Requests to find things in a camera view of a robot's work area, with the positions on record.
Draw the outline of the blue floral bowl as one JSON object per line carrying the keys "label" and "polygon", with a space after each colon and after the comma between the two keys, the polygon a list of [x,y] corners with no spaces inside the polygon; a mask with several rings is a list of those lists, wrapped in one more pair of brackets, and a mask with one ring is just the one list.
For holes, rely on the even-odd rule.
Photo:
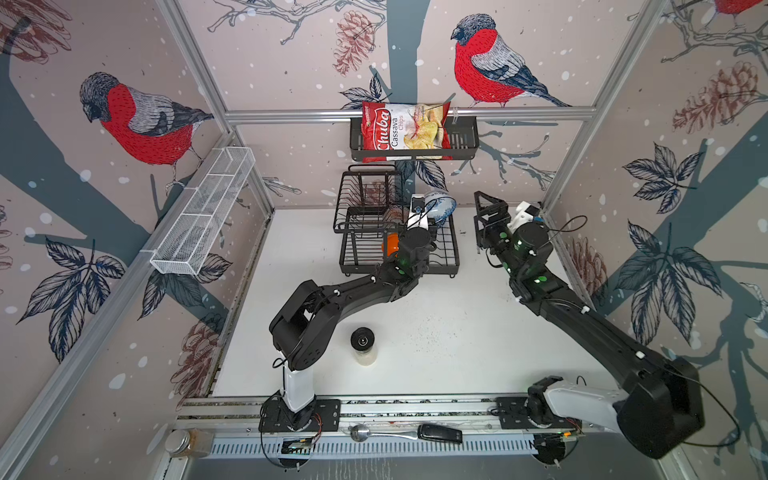
{"label": "blue floral bowl", "polygon": [[441,227],[456,209],[456,201],[452,197],[439,197],[426,203],[426,215],[437,227]]}

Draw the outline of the red patterned bowl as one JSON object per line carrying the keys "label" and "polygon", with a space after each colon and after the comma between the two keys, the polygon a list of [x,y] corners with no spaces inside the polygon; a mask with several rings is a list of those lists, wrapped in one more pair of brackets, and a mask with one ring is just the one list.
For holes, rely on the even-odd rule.
{"label": "red patterned bowl", "polygon": [[409,211],[403,206],[391,206],[383,216],[385,223],[405,225],[409,217]]}

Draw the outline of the orange plastic bowl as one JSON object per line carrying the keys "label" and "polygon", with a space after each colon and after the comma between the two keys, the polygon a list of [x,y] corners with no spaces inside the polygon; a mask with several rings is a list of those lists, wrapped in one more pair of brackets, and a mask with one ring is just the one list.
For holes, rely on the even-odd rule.
{"label": "orange plastic bowl", "polygon": [[399,235],[397,233],[387,233],[381,245],[385,258],[390,257],[399,251]]}

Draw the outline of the black wire dish rack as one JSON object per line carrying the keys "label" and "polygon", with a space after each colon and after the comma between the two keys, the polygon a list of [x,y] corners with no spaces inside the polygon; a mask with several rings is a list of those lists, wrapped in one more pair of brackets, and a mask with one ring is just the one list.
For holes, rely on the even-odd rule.
{"label": "black wire dish rack", "polygon": [[[333,230],[342,236],[339,266],[343,274],[371,273],[387,259],[381,249],[387,233],[399,236],[405,225],[385,223],[383,216],[391,206],[410,208],[410,179],[395,165],[358,164],[342,174],[337,195]],[[428,220],[430,234],[429,270],[432,275],[455,277],[460,257],[455,238],[453,214],[437,227]]]}

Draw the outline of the blue geometric patterned bowl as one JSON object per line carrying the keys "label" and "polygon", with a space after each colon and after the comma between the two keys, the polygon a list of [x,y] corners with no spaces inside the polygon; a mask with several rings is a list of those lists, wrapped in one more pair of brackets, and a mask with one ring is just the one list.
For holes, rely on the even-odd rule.
{"label": "blue geometric patterned bowl", "polygon": [[424,201],[426,205],[437,205],[444,202],[452,204],[455,202],[451,195],[441,190],[435,190],[427,193],[424,196]]}

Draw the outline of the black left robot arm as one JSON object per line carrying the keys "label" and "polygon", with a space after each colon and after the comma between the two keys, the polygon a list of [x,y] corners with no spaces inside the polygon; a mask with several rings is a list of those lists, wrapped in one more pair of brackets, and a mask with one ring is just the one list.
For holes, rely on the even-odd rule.
{"label": "black left robot arm", "polygon": [[422,227],[398,236],[398,250],[366,276],[336,285],[302,282],[269,325],[283,359],[281,401],[296,415],[311,413],[316,399],[312,366],[327,350],[339,322],[366,308],[408,295],[429,270],[434,250]]}

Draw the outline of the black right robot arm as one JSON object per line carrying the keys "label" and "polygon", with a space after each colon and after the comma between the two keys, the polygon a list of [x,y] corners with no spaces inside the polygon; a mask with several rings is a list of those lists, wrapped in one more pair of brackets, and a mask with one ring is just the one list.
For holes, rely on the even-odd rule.
{"label": "black right robot arm", "polygon": [[614,378],[614,389],[580,386],[548,376],[528,389],[526,410],[536,427],[574,419],[618,432],[640,453],[660,459],[705,425],[702,386],[695,368],[638,343],[584,303],[546,262],[549,229],[528,204],[474,194],[475,237],[495,256],[515,299],[569,335]]}

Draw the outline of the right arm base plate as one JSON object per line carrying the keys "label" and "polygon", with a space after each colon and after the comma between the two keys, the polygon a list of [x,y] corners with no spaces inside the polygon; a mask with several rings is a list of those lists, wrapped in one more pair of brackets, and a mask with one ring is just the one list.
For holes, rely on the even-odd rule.
{"label": "right arm base plate", "polygon": [[488,413],[499,420],[502,430],[572,430],[582,427],[580,420],[567,419],[547,414],[544,420],[534,421],[529,417],[526,396],[497,397]]}

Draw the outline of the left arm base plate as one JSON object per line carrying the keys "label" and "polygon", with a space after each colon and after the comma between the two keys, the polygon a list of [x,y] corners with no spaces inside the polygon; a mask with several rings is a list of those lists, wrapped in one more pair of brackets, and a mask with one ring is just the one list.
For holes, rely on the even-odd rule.
{"label": "left arm base plate", "polygon": [[341,416],[339,399],[312,400],[293,412],[280,397],[270,397],[260,409],[260,433],[337,432]]}

